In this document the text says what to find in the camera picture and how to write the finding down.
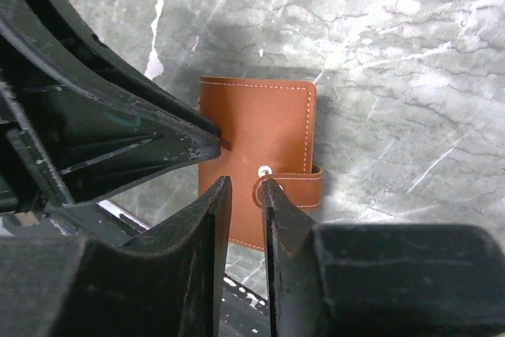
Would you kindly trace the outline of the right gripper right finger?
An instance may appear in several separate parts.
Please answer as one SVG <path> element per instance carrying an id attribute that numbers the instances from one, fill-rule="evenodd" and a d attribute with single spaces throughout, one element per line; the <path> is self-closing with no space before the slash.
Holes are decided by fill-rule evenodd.
<path id="1" fill-rule="evenodd" d="M 273 336 L 497 336 L 504 255 L 480 227 L 318 223 L 263 187 Z"/>

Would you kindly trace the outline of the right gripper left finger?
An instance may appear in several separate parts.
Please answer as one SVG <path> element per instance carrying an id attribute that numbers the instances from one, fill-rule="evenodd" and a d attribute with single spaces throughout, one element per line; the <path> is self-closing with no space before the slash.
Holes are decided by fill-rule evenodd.
<path id="1" fill-rule="evenodd" d="M 231 205 L 231 180 L 221 177 L 120 247 L 2 238 L 2 335 L 217 335 Z"/>

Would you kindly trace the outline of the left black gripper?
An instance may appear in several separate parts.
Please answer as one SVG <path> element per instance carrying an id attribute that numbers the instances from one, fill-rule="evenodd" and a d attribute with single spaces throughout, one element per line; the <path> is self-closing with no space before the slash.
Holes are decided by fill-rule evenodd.
<path id="1" fill-rule="evenodd" d="M 1 0 L 1 213 L 111 197 L 219 155 L 219 129 L 69 0 Z"/>

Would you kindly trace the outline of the brown leather card holder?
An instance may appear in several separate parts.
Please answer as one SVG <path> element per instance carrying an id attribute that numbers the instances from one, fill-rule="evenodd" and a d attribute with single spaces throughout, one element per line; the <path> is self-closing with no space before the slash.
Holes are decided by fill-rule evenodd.
<path id="1" fill-rule="evenodd" d="M 198 190 L 232 181 L 229 240 L 264 249 L 261 183 L 274 179 L 303 212 L 320 206 L 324 170 L 313 162 L 316 86 L 308 81 L 201 77 L 200 112 L 218 127 L 220 157 L 198 167 Z"/>

